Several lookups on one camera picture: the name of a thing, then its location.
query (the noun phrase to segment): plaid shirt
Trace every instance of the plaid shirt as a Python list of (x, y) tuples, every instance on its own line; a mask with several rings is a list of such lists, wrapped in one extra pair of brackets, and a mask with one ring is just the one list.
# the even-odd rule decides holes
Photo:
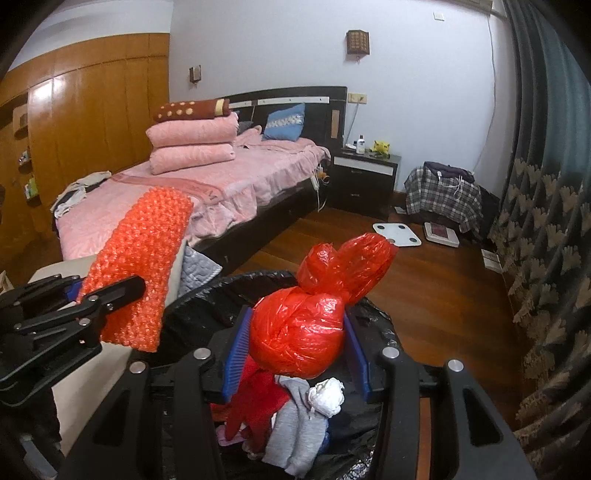
[(406, 181), (407, 213), (439, 213), (457, 222), (460, 232), (478, 231), (482, 222), (480, 187), (459, 179), (439, 179), (425, 167), (415, 168)]

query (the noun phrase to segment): metal screw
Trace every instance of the metal screw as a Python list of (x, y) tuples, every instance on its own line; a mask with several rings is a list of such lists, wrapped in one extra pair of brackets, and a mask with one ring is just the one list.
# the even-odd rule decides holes
[(129, 366), (129, 371), (133, 374), (140, 374), (146, 370), (146, 364), (143, 362), (134, 362)]
[(209, 348), (198, 348), (193, 352), (193, 356), (197, 360), (205, 360), (206, 358), (209, 358), (211, 354), (212, 351)]
[(387, 346), (382, 350), (382, 355), (386, 358), (394, 359), (400, 355), (400, 350), (393, 346)]
[(459, 360), (450, 360), (447, 363), (447, 366), (449, 367), (449, 370), (453, 370), (454, 372), (461, 372), (462, 370), (464, 370), (464, 364), (462, 362), (460, 362)]

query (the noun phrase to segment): gray sock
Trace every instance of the gray sock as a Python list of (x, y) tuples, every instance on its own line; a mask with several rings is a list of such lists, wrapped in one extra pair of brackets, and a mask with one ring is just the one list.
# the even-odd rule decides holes
[(279, 377), (279, 385), (291, 394), (275, 419), (275, 426), (262, 461), (285, 469), (289, 475), (304, 477), (312, 467), (326, 433), (326, 417), (312, 413), (306, 399), (310, 389), (301, 378)]

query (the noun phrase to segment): bottle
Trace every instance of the bottle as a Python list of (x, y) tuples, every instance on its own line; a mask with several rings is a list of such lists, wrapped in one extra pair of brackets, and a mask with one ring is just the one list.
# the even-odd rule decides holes
[(357, 140), (357, 148), (355, 151), (361, 155), (365, 153), (365, 140), (363, 139), (363, 135), (359, 136), (359, 140)]

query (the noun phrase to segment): black nightstand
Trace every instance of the black nightstand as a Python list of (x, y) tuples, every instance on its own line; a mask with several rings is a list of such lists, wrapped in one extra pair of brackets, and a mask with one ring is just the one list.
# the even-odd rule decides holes
[(387, 221), (400, 159), (398, 155), (386, 159), (344, 149), (334, 153), (328, 204)]

